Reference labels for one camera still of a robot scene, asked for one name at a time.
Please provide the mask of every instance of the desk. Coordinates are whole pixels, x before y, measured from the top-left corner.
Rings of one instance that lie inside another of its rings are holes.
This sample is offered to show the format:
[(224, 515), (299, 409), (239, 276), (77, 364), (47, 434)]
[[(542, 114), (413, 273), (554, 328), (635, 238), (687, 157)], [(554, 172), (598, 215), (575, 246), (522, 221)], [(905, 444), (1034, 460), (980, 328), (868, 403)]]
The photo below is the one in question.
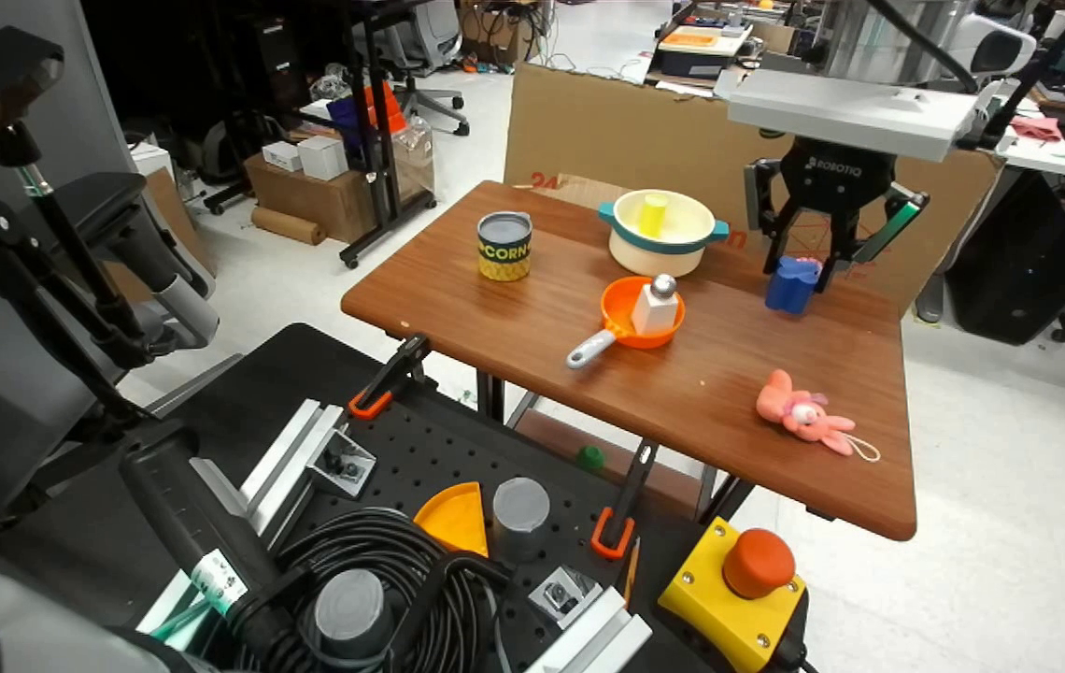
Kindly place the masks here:
[[(473, 223), (491, 211), (534, 216), (531, 276), (473, 273)], [(592, 372), (563, 355), (598, 328), (598, 294), (625, 271), (598, 215), (531, 192), (479, 182), (342, 294), (342, 312), (431, 345), (492, 377), (554, 398), (631, 434), (681, 449), (807, 510), (884, 540), (917, 535), (899, 312), (853, 279), (791, 322), (763, 307), (757, 257), (709, 246), (681, 279), (687, 325), (664, 353), (606, 353)], [(882, 465), (842, 460), (753, 419), (772, 368), (853, 415)]]

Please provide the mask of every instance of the cardboard box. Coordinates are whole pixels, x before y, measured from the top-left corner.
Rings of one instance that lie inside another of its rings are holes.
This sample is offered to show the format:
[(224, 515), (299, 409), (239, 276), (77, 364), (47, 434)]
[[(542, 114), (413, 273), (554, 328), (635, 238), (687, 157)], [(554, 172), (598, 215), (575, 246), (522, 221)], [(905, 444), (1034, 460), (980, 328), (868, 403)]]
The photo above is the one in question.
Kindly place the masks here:
[(253, 207), (253, 223), (265, 227), (265, 231), (278, 231), (278, 237), (285, 237), (285, 238), (299, 238), (299, 242), (305, 242), (305, 246), (316, 246), (316, 242), (322, 242), (322, 231), (316, 231), (313, 221), (265, 211), (260, 203)]
[(519, 192), (539, 192), (583, 211), (598, 211), (603, 203), (615, 203), (628, 186), (603, 182), (592, 175), (568, 175), (568, 172), (531, 172), (526, 182), (516, 182)]
[[(757, 157), (785, 157), (785, 148), (787, 137), (763, 137), (753, 129), (731, 125), (725, 100), (526, 65), (516, 70), (504, 182), (568, 172), (615, 186), (664, 186), (745, 227), (745, 168)], [(913, 307), (995, 175), (996, 160), (990, 153), (955, 148), (943, 166), (895, 160), (895, 181), (927, 192), (930, 207), (878, 263), (856, 267), (848, 276), (890, 294), (895, 312)], [(882, 221), (878, 200), (863, 211), (861, 237)], [(763, 257), (767, 238), (752, 231), (745, 246)], [(787, 249), (824, 253), (824, 246), (824, 216), (807, 215), (791, 227)]]
[(245, 181), (253, 182), (256, 207), (313, 221), (316, 238), (357, 238), (375, 227), (371, 192), (361, 172), (342, 172), (332, 181), (311, 181), (299, 172), (280, 172), (265, 166), (260, 153), (242, 160)]
[(526, 20), (504, 20), (484, 11), (484, 0), (463, 0), (458, 4), (458, 26), (463, 26), (463, 54), (479, 58), (481, 65), (511, 66), (531, 58), (539, 45), (539, 33)]

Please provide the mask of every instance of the gray floor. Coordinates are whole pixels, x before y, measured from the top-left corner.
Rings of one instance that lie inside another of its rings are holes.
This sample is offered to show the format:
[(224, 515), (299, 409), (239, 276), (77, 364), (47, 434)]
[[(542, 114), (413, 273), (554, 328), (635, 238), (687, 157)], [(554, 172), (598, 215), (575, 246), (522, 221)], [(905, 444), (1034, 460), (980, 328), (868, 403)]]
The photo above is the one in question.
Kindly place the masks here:
[[(649, 49), (670, 0), (595, 0), (555, 6), (542, 59), (628, 76)], [(442, 76), (458, 86), (472, 137), (436, 135), (436, 196), (455, 203), (502, 181), (508, 79)], [(289, 322), (311, 322), (379, 360), (379, 328), (339, 316), (339, 291), (413, 237), (435, 215), (379, 246), (361, 271), (336, 249), (260, 237), (245, 211), (204, 221), (224, 325), (215, 345), (169, 355), (122, 389), (154, 400), (208, 364), (251, 353)], [(905, 368), (917, 443), (918, 535), (884, 544), (824, 524), (801, 504), (753, 495), (740, 527), (782, 530), (813, 593), (810, 659), (829, 673), (1055, 673), (1065, 671), (1065, 349), (1000, 349), (950, 325), (905, 319)], [(472, 372), (431, 360), (450, 398), (472, 398)]]

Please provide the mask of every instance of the coiled cable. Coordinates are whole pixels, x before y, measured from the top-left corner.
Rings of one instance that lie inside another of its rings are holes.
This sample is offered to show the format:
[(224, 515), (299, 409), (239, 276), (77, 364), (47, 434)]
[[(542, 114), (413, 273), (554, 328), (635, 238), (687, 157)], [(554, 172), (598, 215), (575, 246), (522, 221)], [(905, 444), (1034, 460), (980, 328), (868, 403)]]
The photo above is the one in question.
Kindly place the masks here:
[[(435, 546), (411, 520), (392, 510), (367, 510), (339, 515), (278, 554), (285, 576), (299, 590), (280, 590), (280, 605), (299, 632), (303, 659), (296, 646), (278, 652), (285, 662), (268, 662), (256, 646), (242, 646), (237, 667), (268, 673), (305, 671), (418, 671), (418, 673), (473, 673), (484, 671), (498, 608), (491, 608), (491, 578), (479, 560), (458, 573), (445, 573), (453, 557)], [(421, 626), (401, 626), (375, 662), (332, 659), (313, 630), (316, 586), (346, 570), (375, 573), (397, 601), (397, 613), (435, 600)]]

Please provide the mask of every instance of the bottle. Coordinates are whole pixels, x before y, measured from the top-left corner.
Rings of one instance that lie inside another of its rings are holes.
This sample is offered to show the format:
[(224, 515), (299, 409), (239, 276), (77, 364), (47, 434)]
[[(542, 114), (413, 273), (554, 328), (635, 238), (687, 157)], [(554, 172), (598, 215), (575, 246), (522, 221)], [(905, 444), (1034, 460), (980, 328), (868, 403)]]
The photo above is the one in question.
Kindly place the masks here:
[(648, 332), (671, 328), (675, 307), (681, 307), (675, 276), (656, 273), (649, 286), (644, 286), (644, 291), (635, 298), (635, 316), (631, 316), (635, 332), (648, 335)]

